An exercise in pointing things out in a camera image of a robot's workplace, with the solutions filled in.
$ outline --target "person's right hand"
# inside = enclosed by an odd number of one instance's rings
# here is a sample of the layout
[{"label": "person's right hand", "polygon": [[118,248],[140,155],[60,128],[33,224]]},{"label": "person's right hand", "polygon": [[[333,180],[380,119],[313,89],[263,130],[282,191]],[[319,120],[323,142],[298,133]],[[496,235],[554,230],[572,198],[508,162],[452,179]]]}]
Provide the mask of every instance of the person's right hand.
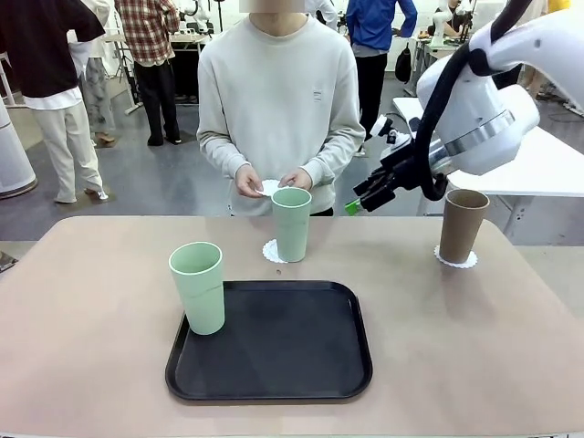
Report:
[{"label": "person's right hand", "polygon": [[258,193],[264,190],[262,185],[262,180],[257,176],[256,171],[250,164],[244,164],[241,166],[237,173],[235,174],[235,186],[237,187],[237,192],[242,196],[248,198],[261,198],[262,194]]}]

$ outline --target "black serving tray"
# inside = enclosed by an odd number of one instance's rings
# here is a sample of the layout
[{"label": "black serving tray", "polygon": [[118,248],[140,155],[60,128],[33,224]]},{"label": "black serving tray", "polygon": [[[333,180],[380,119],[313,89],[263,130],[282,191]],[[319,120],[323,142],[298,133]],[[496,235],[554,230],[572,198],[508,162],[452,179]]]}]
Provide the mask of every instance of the black serving tray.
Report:
[{"label": "black serving tray", "polygon": [[166,366],[189,401],[335,400],[373,374],[357,297],[329,281],[225,282],[225,325],[199,336],[182,319]]}]

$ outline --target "blue jacket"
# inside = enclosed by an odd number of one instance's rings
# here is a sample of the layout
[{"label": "blue jacket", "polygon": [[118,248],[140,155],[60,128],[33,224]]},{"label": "blue jacket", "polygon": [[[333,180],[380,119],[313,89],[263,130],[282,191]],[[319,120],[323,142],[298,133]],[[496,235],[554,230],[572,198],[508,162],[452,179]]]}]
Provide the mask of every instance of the blue jacket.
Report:
[{"label": "blue jacket", "polygon": [[347,28],[351,43],[389,50],[396,1],[405,15],[401,36],[411,37],[418,19],[418,11],[412,0],[349,0]]}]

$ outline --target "tray rim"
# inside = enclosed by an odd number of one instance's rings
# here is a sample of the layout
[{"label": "tray rim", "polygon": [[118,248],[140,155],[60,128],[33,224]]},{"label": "tray rim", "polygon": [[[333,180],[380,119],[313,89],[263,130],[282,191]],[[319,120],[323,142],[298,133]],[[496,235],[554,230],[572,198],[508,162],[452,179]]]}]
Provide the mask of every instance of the tray rim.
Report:
[{"label": "tray rim", "polygon": [[166,385],[169,391],[178,397],[179,399],[188,402],[269,402],[269,401],[334,401],[334,400],[348,400],[360,395],[364,392],[370,385],[371,379],[373,378],[373,362],[371,360],[369,343],[367,341],[367,334],[365,332],[365,325],[363,323],[363,316],[361,314],[361,308],[359,304],[359,299],[345,285],[338,283],[336,281],[328,280],[233,280],[224,281],[225,288],[233,288],[236,285],[245,284],[290,284],[295,285],[297,283],[311,283],[314,285],[330,285],[336,288],[338,291],[343,292],[348,296],[351,305],[353,320],[355,322],[355,329],[357,330],[357,338],[360,345],[360,356],[363,363],[364,376],[360,384],[346,395],[341,396],[324,396],[324,397],[307,397],[307,396],[270,396],[270,397],[251,397],[251,396],[241,396],[241,397],[231,397],[231,396],[221,396],[221,397],[196,397],[191,396],[188,393],[181,391],[179,385],[176,383],[176,374],[174,370],[178,365],[179,358],[181,354],[174,354],[176,350],[183,351],[184,342],[186,340],[187,334],[189,332],[189,325],[186,320],[186,315],[182,314],[181,324],[179,325],[176,337],[172,343],[171,353],[169,355],[168,361],[166,363],[166,368],[164,370],[164,377]]}]

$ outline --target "mint green plastic cup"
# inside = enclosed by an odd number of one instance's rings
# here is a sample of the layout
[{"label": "mint green plastic cup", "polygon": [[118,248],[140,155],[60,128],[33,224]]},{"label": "mint green plastic cup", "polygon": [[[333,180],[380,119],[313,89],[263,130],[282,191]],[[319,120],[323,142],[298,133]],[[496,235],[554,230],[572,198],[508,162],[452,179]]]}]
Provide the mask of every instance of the mint green plastic cup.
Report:
[{"label": "mint green plastic cup", "polygon": [[219,246],[195,242],[175,250],[169,260],[191,330],[211,335],[225,323],[223,253]]},{"label": "mint green plastic cup", "polygon": [[277,254],[285,262],[299,262],[307,253],[308,220],[312,195],[289,187],[272,195]]}]

